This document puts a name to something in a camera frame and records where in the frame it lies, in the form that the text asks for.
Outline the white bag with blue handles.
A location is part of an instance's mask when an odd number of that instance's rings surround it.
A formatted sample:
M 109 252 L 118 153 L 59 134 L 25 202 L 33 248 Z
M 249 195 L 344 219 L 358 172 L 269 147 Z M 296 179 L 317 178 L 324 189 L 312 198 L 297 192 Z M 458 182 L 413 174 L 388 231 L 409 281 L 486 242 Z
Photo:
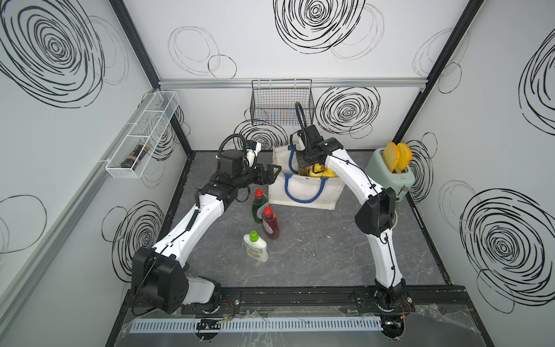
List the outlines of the white bag with blue handles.
M 273 149 L 272 164 L 281 172 L 269 186 L 270 205 L 333 211 L 345 184 L 340 178 L 312 177 L 299 174 L 296 153 L 289 145 Z

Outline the green soap bottle red cap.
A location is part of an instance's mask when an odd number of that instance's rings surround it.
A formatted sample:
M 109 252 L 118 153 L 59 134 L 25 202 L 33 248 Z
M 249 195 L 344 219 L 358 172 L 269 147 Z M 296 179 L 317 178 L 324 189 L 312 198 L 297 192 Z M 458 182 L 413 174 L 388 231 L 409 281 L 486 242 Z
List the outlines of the green soap bottle red cap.
M 261 189 L 256 189 L 251 211 L 257 224 L 262 224 L 262 214 L 268 205 L 269 199 L 267 195 Z

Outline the orange soap bottle yellow cap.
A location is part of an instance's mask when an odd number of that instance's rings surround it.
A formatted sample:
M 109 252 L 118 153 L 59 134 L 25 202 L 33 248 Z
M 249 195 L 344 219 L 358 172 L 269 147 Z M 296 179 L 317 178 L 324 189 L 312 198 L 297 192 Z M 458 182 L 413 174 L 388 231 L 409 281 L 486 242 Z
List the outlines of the orange soap bottle yellow cap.
M 323 177 L 327 177 L 327 178 L 335 178 L 335 177 L 337 177 L 338 175 L 337 175 L 332 169 L 330 169 L 330 168 L 327 167 L 327 168 L 324 170 L 324 172 L 322 173 L 322 176 L 323 176 Z
M 314 165 L 310 166 L 308 172 L 310 177 L 323 177 L 325 176 L 326 170 L 327 168 L 325 165 L 315 163 Z

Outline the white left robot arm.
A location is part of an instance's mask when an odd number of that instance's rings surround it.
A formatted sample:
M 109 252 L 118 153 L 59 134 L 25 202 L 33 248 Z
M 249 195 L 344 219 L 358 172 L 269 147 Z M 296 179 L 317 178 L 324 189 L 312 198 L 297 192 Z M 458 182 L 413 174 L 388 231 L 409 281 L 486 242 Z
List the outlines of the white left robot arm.
M 188 278 L 185 265 L 209 227 L 236 201 L 240 189 L 273 184 L 281 167 L 261 164 L 254 150 L 224 150 L 217 169 L 196 192 L 195 204 L 180 222 L 152 247 L 139 248 L 132 258 L 132 293 L 135 300 L 173 313 L 187 304 L 218 307 L 215 281 Z

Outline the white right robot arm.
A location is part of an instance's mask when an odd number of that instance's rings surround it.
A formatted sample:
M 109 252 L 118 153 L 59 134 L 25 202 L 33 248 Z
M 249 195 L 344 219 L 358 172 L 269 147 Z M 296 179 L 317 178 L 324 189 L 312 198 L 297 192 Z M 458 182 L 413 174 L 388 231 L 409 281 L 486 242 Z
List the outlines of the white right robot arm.
M 314 125 L 302 125 L 296 135 L 301 142 L 293 146 L 297 161 L 308 166 L 318 163 L 331 169 L 358 199 L 360 209 L 354 220 L 371 247 L 376 267 L 377 305 L 383 311 L 393 311 L 401 305 L 406 293 L 406 282 L 393 245 L 394 190 L 375 182 L 335 138 L 325 140 Z

